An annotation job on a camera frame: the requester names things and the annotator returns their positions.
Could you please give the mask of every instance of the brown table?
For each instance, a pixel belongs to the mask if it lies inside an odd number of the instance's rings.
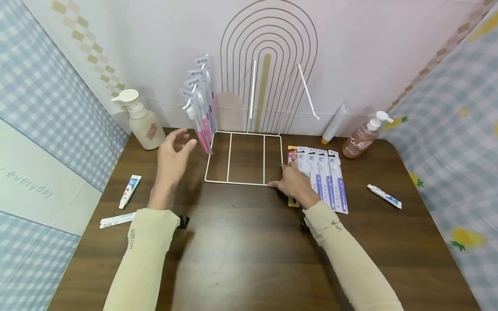
[[[319,137],[283,136],[287,145],[322,147]],[[340,150],[334,138],[330,149]],[[210,179],[224,180],[229,135],[217,134]],[[266,140],[267,180],[277,179],[280,146]],[[262,180],[262,138],[234,136],[230,178]],[[380,267],[406,311],[478,311],[477,303],[396,149],[378,140],[358,159],[341,157],[349,215],[344,226]],[[352,310],[302,212],[274,189],[205,183],[207,156],[193,152],[173,199],[191,217],[166,255],[158,310]],[[99,229],[100,219],[145,207],[156,151],[132,135],[83,234],[49,310],[101,310],[125,253],[129,223]],[[131,174],[142,175],[124,210],[118,202]],[[367,189],[373,184],[403,202],[399,210]]]

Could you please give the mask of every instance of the blue gingham fabric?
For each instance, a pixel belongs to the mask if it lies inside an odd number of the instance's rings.
[[[0,118],[100,191],[129,135],[20,0],[0,4]]]
[[[489,18],[498,6],[474,31],[487,32],[471,34],[390,111],[397,124],[381,138],[401,154],[481,309],[497,311],[498,26],[489,30]]]
[[[80,237],[0,211],[0,310],[45,310]]]

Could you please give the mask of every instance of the wire grid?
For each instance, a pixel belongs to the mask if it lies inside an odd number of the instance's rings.
[[[283,163],[283,148],[282,148],[282,136],[280,135],[282,132],[282,124],[283,124],[283,119],[280,121],[280,126],[278,130],[278,134],[262,134],[262,133],[249,133],[249,119],[252,120],[252,111],[254,108],[254,87],[255,87],[255,81],[256,81],[256,60],[254,60],[253,63],[253,68],[252,68],[252,77],[251,77],[251,95],[250,95],[250,103],[248,104],[248,118],[246,121],[246,132],[231,132],[231,131],[217,131],[217,133],[225,133],[225,134],[230,134],[230,146],[228,149],[228,164],[227,164],[227,178],[225,181],[220,181],[220,180],[209,180],[208,179],[208,171],[209,171],[209,164],[211,162],[211,154],[208,156],[208,163],[206,165],[206,173],[204,174],[204,181],[207,183],[216,183],[216,184],[230,184],[230,185],[248,185],[248,186],[266,186],[265,183],[265,165],[266,165],[266,137],[278,137],[280,140],[280,162]],[[311,97],[308,92],[308,88],[306,86],[306,81],[304,79],[303,73],[301,71],[301,64],[297,64],[297,67],[299,69],[299,76],[302,79],[302,82],[304,84],[304,89],[306,91],[306,95],[308,97],[308,101],[311,107],[311,111],[313,112],[313,115],[315,118],[318,120],[320,119],[316,113],[315,109],[313,107],[313,103],[311,102]],[[213,133],[213,139],[211,140],[211,150],[213,150],[213,142],[215,141],[215,134]],[[232,138],[235,135],[251,135],[251,136],[263,136],[263,181],[261,184],[257,183],[241,183],[241,182],[231,182],[230,181],[230,158],[232,155]]]

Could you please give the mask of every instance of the hand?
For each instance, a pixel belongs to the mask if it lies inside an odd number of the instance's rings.
[[[293,197],[308,209],[320,201],[320,196],[311,188],[310,178],[297,168],[291,161],[288,165],[282,164],[282,180],[268,183],[269,187],[278,188],[288,197]]]
[[[170,194],[176,188],[185,169],[190,152],[197,140],[189,139],[186,128],[169,133],[157,152],[157,175],[154,187],[150,192],[148,208],[166,209]]]

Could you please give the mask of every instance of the toothbrush package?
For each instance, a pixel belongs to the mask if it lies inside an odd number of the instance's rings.
[[[299,170],[310,177],[311,188],[330,208],[348,214],[339,153],[301,146],[288,146],[287,160],[296,161]],[[289,198],[290,207],[299,207],[299,202]]]
[[[200,77],[204,82],[204,98],[208,106],[209,119],[213,133],[216,133],[218,127],[216,125],[216,114],[214,107],[215,94],[213,92],[213,81],[211,72],[211,63],[208,55],[194,59],[197,69],[188,70],[189,78]]]
[[[197,138],[199,139],[199,143],[203,147],[206,153],[213,153],[211,149],[210,139],[207,136],[207,132],[205,126],[203,124],[202,111],[198,102],[197,85],[191,91],[180,88],[180,92],[185,99],[187,105],[185,106],[185,112],[187,113],[187,117],[190,120],[190,124],[195,132],[197,133]]]
[[[198,106],[198,110],[201,112],[202,125],[204,126],[204,131],[208,141],[211,142],[213,140],[213,129],[211,128],[211,122],[209,117],[209,106],[206,104],[206,98],[204,97],[204,82],[200,77],[194,77],[185,81],[185,87],[189,90],[193,90],[196,87],[193,93],[193,97],[196,99],[194,104]]]

